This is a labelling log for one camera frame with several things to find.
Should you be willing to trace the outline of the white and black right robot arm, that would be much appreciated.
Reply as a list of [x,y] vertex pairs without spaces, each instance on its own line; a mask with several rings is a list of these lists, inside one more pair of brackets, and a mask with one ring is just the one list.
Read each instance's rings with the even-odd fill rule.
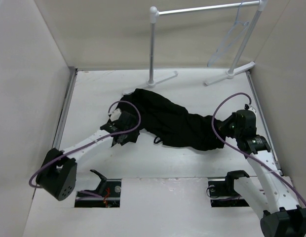
[[291,195],[293,189],[279,174],[267,140],[257,134],[256,114],[252,110],[233,112],[219,130],[236,140],[262,186],[261,191],[256,188],[244,170],[230,171],[225,177],[225,192],[245,199],[258,216],[264,236],[304,237],[306,207]]

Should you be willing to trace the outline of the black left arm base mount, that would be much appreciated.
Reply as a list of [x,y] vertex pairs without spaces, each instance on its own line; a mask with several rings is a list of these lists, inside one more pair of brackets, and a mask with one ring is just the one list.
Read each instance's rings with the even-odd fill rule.
[[121,197],[121,179],[108,179],[100,172],[91,169],[99,180],[95,188],[76,193],[75,208],[119,208]]

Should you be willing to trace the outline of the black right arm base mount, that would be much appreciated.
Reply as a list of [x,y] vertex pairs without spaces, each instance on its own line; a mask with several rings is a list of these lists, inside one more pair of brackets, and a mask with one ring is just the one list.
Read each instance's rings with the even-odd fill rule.
[[249,207],[246,200],[237,192],[227,187],[225,179],[208,179],[206,194],[213,208],[219,207]]

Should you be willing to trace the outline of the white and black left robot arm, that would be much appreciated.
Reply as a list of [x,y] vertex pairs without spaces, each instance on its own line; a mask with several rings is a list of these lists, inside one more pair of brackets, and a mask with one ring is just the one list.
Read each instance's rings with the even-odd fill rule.
[[77,191],[78,166],[116,144],[135,143],[139,136],[141,115],[120,109],[110,114],[107,123],[81,142],[59,150],[52,148],[45,156],[41,168],[35,173],[35,182],[58,201]]

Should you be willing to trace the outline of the pale blue clothes hanger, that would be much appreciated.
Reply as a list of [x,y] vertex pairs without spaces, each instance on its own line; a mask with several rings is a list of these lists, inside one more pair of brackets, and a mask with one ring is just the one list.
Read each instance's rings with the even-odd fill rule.
[[232,27],[224,36],[216,51],[211,55],[210,59],[207,62],[207,67],[211,67],[220,58],[222,58],[229,51],[229,49],[238,42],[241,36],[248,29],[250,21],[240,20],[240,9],[243,7],[243,5],[244,1],[242,1],[240,6],[237,8],[236,17]]

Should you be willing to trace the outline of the black trousers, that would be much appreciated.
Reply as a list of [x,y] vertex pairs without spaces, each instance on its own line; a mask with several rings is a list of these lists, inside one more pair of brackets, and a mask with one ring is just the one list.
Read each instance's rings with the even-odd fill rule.
[[224,143],[212,129],[212,116],[190,114],[185,107],[177,105],[155,92],[136,89],[124,95],[117,108],[138,116],[141,115],[139,129],[154,134],[163,145],[183,148],[192,147],[199,151],[222,149]]

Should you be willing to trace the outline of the white metal clothes rack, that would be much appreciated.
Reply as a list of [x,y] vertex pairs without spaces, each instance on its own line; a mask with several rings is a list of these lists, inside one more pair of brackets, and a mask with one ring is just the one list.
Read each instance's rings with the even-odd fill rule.
[[[229,3],[211,4],[162,10],[151,6],[149,9],[149,62],[148,77],[141,84],[122,91],[123,95],[134,92],[135,89],[154,88],[179,75],[178,67],[202,67],[208,68],[207,62],[216,51],[220,42],[232,27],[237,8],[242,0],[233,0]],[[240,20],[250,21],[248,29],[236,44],[210,68],[219,67],[218,74],[210,74],[205,77],[203,84],[210,86],[226,79],[233,79],[236,75],[254,68],[254,60],[241,62],[245,48],[261,17],[266,5],[266,0],[244,0],[240,9]],[[162,68],[161,51],[163,49],[162,34],[169,36],[166,42],[174,43],[172,53],[167,53],[168,59],[180,58],[178,66],[172,65],[172,70],[166,74],[158,75],[157,71]]]

